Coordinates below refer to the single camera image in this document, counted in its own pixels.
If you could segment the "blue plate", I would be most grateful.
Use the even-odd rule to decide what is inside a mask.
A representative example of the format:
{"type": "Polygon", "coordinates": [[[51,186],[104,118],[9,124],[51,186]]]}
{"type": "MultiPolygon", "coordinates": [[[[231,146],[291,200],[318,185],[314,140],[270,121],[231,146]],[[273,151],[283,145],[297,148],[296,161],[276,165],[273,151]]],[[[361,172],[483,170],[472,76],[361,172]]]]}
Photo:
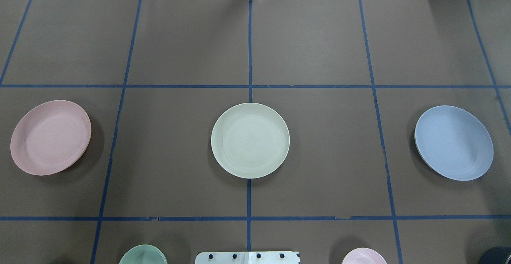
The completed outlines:
{"type": "Polygon", "coordinates": [[[415,125],[414,142],[422,160],[451,180],[476,180],[493,164],[494,147],[487,128],[456,106],[439,105],[424,111],[415,125]]]}

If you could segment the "pink plate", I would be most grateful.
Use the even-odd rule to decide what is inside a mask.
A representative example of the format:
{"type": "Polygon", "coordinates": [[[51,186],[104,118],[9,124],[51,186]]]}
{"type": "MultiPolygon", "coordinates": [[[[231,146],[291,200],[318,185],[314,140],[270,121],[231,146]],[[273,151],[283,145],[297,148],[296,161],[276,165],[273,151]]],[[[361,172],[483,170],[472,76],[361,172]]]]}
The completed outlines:
{"type": "Polygon", "coordinates": [[[48,101],[31,109],[16,125],[10,141],[11,157],[30,175],[53,175],[80,159],[91,133],[91,119],[80,105],[48,101]]]}

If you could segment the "cream plate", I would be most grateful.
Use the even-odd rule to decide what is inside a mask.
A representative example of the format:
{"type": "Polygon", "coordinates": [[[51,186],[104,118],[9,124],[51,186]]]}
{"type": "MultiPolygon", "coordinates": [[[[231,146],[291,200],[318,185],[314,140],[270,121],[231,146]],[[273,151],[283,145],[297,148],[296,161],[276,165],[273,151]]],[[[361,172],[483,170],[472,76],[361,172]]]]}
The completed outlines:
{"type": "Polygon", "coordinates": [[[227,109],[216,120],[210,135],[217,163],[243,179],[272,174],[286,160],[290,144],[283,117],[260,103],[241,103],[227,109]]]}

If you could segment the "pink bowl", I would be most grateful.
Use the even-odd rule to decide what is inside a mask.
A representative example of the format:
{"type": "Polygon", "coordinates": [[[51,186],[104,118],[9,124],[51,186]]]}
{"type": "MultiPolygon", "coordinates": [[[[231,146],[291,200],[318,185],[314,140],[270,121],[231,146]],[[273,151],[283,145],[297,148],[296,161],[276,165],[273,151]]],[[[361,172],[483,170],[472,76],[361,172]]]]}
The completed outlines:
{"type": "Polygon", "coordinates": [[[343,258],[342,264],[387,264],[377,251],[369,248],[356,248],[343,258]]]}

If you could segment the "green cup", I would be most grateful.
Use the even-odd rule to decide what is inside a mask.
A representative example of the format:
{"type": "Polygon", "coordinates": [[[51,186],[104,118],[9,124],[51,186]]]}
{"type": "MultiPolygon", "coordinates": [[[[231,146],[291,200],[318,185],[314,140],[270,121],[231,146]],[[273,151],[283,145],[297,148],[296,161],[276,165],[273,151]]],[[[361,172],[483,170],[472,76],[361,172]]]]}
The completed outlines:
{"type": "Polygon", "coordinates": [[[167,264],[164,253],[157,247],[142,244],[128,250],[119,261],[119,264],[167,264]]]}

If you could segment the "dark blue pot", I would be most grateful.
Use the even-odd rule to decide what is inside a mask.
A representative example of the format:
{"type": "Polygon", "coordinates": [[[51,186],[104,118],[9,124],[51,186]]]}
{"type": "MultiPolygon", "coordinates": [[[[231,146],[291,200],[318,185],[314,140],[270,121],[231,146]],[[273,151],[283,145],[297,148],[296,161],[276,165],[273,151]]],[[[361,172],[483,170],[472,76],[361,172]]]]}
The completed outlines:
{"type": "Polygon", "coordinates": [[[511,263],[511,247],[495,246],[488,249],[480,257],[479,264],[510,264],[511,263]]]}

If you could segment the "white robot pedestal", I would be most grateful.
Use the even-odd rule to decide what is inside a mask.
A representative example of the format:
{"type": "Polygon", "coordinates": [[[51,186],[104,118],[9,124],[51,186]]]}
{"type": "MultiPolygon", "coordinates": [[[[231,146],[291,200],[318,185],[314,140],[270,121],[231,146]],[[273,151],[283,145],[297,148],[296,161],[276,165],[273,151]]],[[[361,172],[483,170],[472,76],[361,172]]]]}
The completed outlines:
{"type": "Polygon", "coordinates": [[[196,264],[299,264],[299,252],[294,251],[239,251],[201,252],[196,264]]]}

